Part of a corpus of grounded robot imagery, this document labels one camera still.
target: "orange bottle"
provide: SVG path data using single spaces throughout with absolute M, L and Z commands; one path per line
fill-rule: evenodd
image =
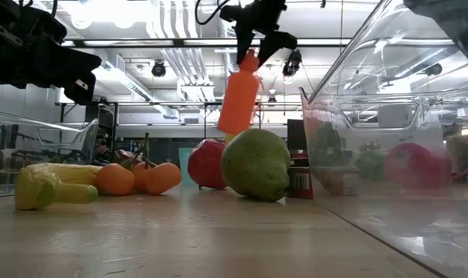
M 258 64 L 255 51 L 250 49 L 239 65 L 239 72 L 229 76 L 220 112 L 219 130 L 237 135 L 249 128 L 259 88 L 259 79 L 254 75 Z

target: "green pear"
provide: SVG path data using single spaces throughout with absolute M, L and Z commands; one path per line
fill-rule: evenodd
M 290 154 L 282 138 L 260 129 L 243 131 L 222 152 L 224 181 L 235 192 L 278 201 L 289 187 Z

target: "transparent container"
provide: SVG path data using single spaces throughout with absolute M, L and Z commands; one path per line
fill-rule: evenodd
M 381 1 L 301 96 L 314 201 L 468 277 L 468 0 Z
M 97 130 L 98 120 L 48 124 L 0 112 L 0 197 L 14 194 L 16 175 L 27 165 L 91 162 Z

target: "teal container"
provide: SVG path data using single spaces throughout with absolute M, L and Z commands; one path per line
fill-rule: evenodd
M 193 152 L 193 147 L 180 147 L 179 148 L 179 166 L 181 167 L 182 186 L 197 187 L 198 185 L 191 180 L 188 173 L 188 160 L 189 155 Z

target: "apple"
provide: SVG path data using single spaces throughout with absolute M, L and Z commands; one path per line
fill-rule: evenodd
M 227 186 L 220 170 L 220 158 L 225 147 L 222 142 L 205 139 L 189 155 L 188 173 L 200 188 L 224 189 Z

